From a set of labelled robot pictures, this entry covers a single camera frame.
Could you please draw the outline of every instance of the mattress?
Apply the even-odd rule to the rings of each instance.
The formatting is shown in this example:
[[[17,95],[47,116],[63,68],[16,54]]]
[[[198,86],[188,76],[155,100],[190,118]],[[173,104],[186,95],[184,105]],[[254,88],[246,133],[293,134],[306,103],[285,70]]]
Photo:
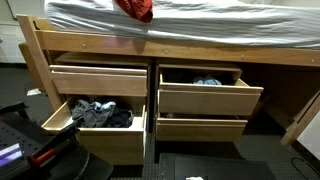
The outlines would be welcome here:
[[[320,9],[246,4],[236,0],[153,0],[149,24],[114,0],[46,0],[58,31],[320,49]]]

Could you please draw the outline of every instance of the open drawer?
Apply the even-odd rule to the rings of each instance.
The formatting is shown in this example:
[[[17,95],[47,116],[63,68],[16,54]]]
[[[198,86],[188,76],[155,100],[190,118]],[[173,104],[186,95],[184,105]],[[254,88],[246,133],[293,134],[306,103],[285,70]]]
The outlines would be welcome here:
[[[61,94],[140,96],[147,93],[147,70],[50,65]]]
[[[247,124],[247,120],[239,120],[236,116],[158,116],[157,141],[233,142],[241,137]]]
[[[250,87],[240,79],[237,67],[200,67],[160,64],[158,91],[159,112],[212,115],[251,115],[261,87]],[[217,74],[229,73],[229,83],[223,85],[193,84],[169,80],[168,72]]]
[[[139,99],[137,102],[135,98],[126,102],[132,105],[134,111],[133,123],[129,128],[80,128],[77,136],[80,144],[91,153],[114,165],[143,165],[146,138],[145,105],[140,103],[142,100]],[[42,127],[57,132],[72,123],[73,104],[73,100],[64,103]]]

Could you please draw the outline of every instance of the loft bed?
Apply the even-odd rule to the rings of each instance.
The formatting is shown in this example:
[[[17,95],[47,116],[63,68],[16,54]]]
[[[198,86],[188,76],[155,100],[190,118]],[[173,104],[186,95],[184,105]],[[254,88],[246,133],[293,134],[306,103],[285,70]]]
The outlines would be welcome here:
[[[144,24],[113,0],[46,0],[48,22],[34,18],[35,34],[49,50],[320,66],[317,8],[237,0],[153,3],[153,20]]]
[[[50,17],[48,17],[49,21],[27,15],[19,15],[17,18],[54,110],[61,106],[62,100],[51,80],[45,51],[320,67],[320,50],[316,46],[317,40],[310,41],[314,43],[313,45],[309,44],[305,47],[298,45],[299,48],[292,44],[278,44],[278,46],[277,44],[268,46],[225,44],[192,38],[150,37],[143,34],[132,37],[132,32],[126,36],[121,33],[110,35],[101,34],[101,32],[85,32],[90,31],[88,29],[85,31],[80,29],[80,32],[76,32],[76,29],[62,31],[63,29],[57,28],[57,24]],[[312,103],[309,104],[306,113],[288,129],[282,139],[283,144],[288,145],[296,140],[320,110],[319,94],[310,101]]]

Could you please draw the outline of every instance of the wooden drawer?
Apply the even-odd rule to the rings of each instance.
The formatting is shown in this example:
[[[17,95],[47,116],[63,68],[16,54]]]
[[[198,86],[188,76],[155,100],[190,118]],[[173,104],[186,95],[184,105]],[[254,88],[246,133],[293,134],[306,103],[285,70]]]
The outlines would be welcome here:
[[[61,94],[140,96],[147,93],[147,70],[51,65]]]
[[[234,84],[199,85],[169,82],[164,77],[165,69],[194,69],[203,72],[229,72]],[[161,113],[251,115],[263,91],[261,87],[250,87],[239,77],[241,70],[236,67],[197,67],[160,64],[158,91]]]
[[[72,64],[98,64],[107,65],[130,65],[148,66],[150,58],[146,56],[127,56],[114,54],[97,54],[83,52],[66,52],[54,59],[53,64],[72,65]]]
[[[156,123],[157,141],[233,142],[237,141],[247,120],[237,117],[210,118],[164,118]]]
[[[43,125],[56,132],[72,123],[71,104],[64,103]],[[129,128],[80,128],[78,139],[90,152],[114,165],[143,165],[145,148],[145,105],[134,104],[133,124]]]

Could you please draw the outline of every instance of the wooden bed frame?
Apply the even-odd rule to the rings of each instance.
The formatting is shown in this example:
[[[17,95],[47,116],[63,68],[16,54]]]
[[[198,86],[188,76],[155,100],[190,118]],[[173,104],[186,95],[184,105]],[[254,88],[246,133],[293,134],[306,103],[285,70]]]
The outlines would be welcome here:
[[[63,102],[52,82],[45,50],[320,67],[320,50],[59,32],[46,19],[27,15],[17,18],[54,110]],[[282,139],[284,145],[292,144],[319,112],[319,93],[312,102],[288,129]]]

